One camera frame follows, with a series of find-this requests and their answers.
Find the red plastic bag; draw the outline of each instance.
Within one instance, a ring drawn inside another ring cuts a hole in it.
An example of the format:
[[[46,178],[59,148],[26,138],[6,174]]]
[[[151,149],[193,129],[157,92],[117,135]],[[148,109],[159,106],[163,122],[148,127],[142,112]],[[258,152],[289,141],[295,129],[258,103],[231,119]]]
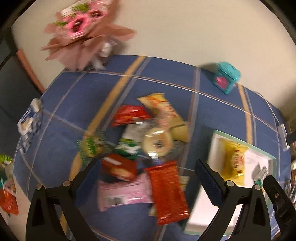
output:
[[[157,224],[164,225],[189,218],[190,212],[181,190],[176,161],[145,169],[151,181]]]
[[[113,126],[127,125],[135,122],[136,118],[141,120],[150,119],[151,116],[142,106],[122,105],[113,118]]]
[[[3,189],[0,189],[0,207],[8,214],[19,214],[15,196]]]

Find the blue and white package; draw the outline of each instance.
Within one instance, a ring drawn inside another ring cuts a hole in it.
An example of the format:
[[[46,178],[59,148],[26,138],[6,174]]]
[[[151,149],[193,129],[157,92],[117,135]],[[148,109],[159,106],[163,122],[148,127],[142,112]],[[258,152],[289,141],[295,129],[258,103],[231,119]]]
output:
[[[20,145],[20,152],[26,153],[31,146],[31,139],[34,134],[40,129],[42,118],[42,102],[35,98],[32,100],[30,107],[26,113],[19,120],[17,127],[22,136],[22,143]]]

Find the red snack package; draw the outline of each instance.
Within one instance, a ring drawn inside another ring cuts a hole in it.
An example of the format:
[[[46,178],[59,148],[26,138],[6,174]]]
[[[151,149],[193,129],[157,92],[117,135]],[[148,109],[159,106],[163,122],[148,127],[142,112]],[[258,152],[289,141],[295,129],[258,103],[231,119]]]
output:
[[[119,107],[113,118],[113,126],[127,125],[134,123],[134,118],[141,120],[150,119],[151,116],[145,111],[143,106],[122,105]]]
[[[176,161],[145,170],[150,176],[152,197],[158,215],[157,224],[164,225],[189,218],[190,212],[179,183]]]
[[[109,154],[101,160],[102,169],[124,181],[133,181],[137,176],[137,164],[117,154]]]
[[[0,189],[0,207],[8,214],[18,215],[19,213],[15,196],[3,189]]]

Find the white cable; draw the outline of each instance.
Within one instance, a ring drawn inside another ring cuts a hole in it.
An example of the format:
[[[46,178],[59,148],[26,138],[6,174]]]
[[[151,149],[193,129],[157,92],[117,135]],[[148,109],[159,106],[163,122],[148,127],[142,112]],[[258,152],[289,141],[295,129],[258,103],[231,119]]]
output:
[[[280,125],[281,123],[279,122],[278,118],[276,117],[276,115],[275,115],[274,111],[272,110],[272,108],[271,108],[270,104],[268,103],[268,101],[267,101],[267,100],[266,100],[266,99],[265,99],[260,93],[258,93],[258,92],[256,92],[256,91],[255,91],[255,93],[256,93],[257,95],[259,95],[262,99],[264,99],[266,105],[267,105],[268,108],[270,109],[270,111],[271,111],[272,115],[274,116],[275,120],[277,121],[278,125]]]

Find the flower bouquet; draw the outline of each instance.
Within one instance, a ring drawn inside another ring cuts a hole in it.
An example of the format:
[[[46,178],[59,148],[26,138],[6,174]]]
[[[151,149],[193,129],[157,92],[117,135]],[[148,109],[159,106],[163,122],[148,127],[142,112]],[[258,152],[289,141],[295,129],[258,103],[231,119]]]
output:
[[[54,34],[47,46],[46,60],[58,59],[69,70],[79,71],[89,64],[96,70],[111,55],[114,46],[131,39],[135,31],[113,24],[119,0],[79,1],[56,13],[46,33]]]

